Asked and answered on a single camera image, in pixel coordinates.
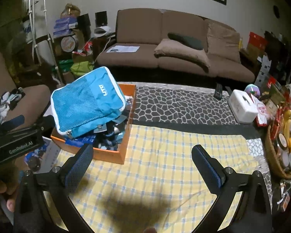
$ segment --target brown pillow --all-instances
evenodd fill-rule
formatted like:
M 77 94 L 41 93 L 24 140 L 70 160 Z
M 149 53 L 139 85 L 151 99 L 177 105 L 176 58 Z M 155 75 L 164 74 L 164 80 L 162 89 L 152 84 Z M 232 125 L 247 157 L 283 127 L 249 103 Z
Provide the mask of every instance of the brown pillow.
M 210 62 L 204 50 L 196 50 L 167 38 L 163 39 L 154 49 L 154 55 L 188 60 L 210 68 Z
M 240 63 L 239 39 L 240 34 L 238 32 L 224 28 L 216 23 L 209 23 L 207 34 L 208 53 Z

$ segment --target blue gripper pad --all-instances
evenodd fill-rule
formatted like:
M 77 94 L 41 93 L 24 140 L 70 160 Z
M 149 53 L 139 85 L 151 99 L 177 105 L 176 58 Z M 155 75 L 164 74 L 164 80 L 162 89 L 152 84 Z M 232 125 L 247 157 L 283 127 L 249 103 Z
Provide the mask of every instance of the blue gripper pad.
M 192 160 L 207 185 L 210 193 L 219 195 L 225 182 L 224 168 L 218 160 L 209 156 L 199 144 L 192 148 Z
M 67 192 L 74 193 L 94 155 L 93 146 L 83 145 L 73 157 L 68 158 L 61 169 L 61 180 Z

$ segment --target dark green cushion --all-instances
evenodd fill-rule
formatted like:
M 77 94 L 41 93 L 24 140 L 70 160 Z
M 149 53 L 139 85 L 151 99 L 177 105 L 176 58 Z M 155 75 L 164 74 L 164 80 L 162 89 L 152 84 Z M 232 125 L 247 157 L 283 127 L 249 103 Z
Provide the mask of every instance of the dark green cushion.
M 203 50 L 202 42 L 199 39 L 196 39 L 194 37 L 185 36 L 182 34 L 169 32 L 168 37 L 171 40 L 178 41 L 182 43 L 185 46 L 191 47 L 196 50 Z

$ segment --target yellow plaid cloth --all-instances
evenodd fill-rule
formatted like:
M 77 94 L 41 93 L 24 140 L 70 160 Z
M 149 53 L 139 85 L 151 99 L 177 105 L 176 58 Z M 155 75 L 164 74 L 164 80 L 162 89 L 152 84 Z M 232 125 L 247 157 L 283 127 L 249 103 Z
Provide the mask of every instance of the yellow plaid cloth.
M 159 233 L 191 233 L 216 198 L 192 161 L 196 144 L 236 172 L 251 174 L 258 165 L 240 135 L 191 134 L 133 125 L 125 164 L 92 161 L 70 198 L 96 233 L 139 233 L 148 226 Z M 70 156 L 61 151 L 57 164 L 63 165 Z M 240 195 L 221 228 L 230 223 Z M 50 212 L 57 221 L 53 206 Z

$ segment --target white paper on sofa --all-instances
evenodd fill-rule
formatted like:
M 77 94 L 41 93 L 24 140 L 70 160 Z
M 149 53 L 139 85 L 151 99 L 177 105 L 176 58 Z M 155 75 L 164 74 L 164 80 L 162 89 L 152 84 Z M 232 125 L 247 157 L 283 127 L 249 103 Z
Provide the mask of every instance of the white paper on sofa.
M 136 52 L 140 46 L 113 46 L 111 47 L 107 53 L 109 52 Z

